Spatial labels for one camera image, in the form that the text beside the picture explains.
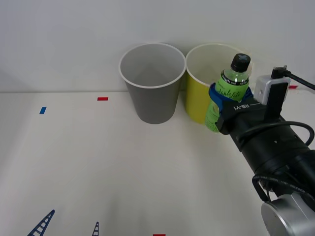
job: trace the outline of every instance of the black bottle cap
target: black bottle cap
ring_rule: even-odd
[[[231,68],[236,72],[245,72],[247,71],[250,62],[250,56],[243,53],[238,53],[235,55],[232,61]]]

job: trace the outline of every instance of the black cable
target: black cable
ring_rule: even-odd
[[[286,73],[286,76],[287,76],[287,77],[290,77],[291,79],[293,79],[293,80],[295,80],[295,81],[297,81],[297,82],[299,82],[300,84],[305,85],[306,87],[309,87],[310,89],[315,90],[315,85],[313,85],[313,84],[311,84],[311,83],[309,83],[309,82],[303,80],[303,79],[300,78],[300,77],[297,77],[296,75],[291,74],[291,72],[289,72],[289,71],[288,71],[288,73]]]
[[[308,146],[312,143],[312,141],[315,137],[315,132],[314,132],[313,128],[310,127],[308,124],[304,124],[304,123],[296,122],[296,121],[280,121],[280,122],[260,124],[260,125],[257,125],[257,126],[250,128],[250,129],[246,130],[244,133],[236,136],[236,140],[238,140],[240,142],[242,139],[244,139],[250,135],[262,132],[262,131],[269,129],[269,128],[274,128],[274,127],[284,126],[284,125],[294,125],[294,126],[300,126],[300,127],[306,128],[309,131],[310,136],[309,136],[309,139],[305,142],[305,144]]]
[[[265,180],[268,182],[273,182],[276,183],[278,185],[281,186],[285,186],[287,188],[292,189],[293,191],[299,192],[301,194],[304,194],[305,196],[308,196],[309,198],[311,198],[313,201],[315,201],[315,198],[308,192],[307,189],[305,189],[304,187],[301,186],[296,186],[295,183],[292,183],[291,181],[288,181],[286,179],[282,179],[278,176],[272,176],[272,175],[265,175],[265,174],[257,174],[252,178],[252,183],[255,187],[255,189],[258,189],[258,185],[259,185],[259,180]],[[261,191],[257,191],[260,198],[265,202],[266,199],[268,199],[268,197],[265,195],[261,195]]]

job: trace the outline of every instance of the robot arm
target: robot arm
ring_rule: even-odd
[[[285,121],[280,116],[292,75],[286,67],[257,80],[254,97],[223,101],[217,127],[230,135],[255,173],[253,185],[264,202],[262,218],[271,236],[315,235],[315,151],[308,145],[314,130],[307,124]],[[314,85],[296,79],[308,87]],[[310,132],[304,143],[290,128]],[[278,197],[271,201],[269,191]]]

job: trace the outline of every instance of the white table surface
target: white table surface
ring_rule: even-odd
[[[295,91],[282,115],[315,127],[314,110]],[[252,177],[232,139],[191,121],[182,99],[151,125],[127,92],[0,94],[3,236],[26,236],[52,209],[45,236],[90,236],[96,221],[101,236],[266,236]]]

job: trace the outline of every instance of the plastic bottle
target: plastic bottle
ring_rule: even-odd
[[[248,55],[236,54],[231,68],[221,72],[221,78],[216,82],[216,91],[225,97],[240,102],[249,86],[247,68],[250,62],[251,58]],[[205,125],[214,132],[218,132],[216,122],[219,116],[218,106],[213,101],[210,101],[205,117]]]

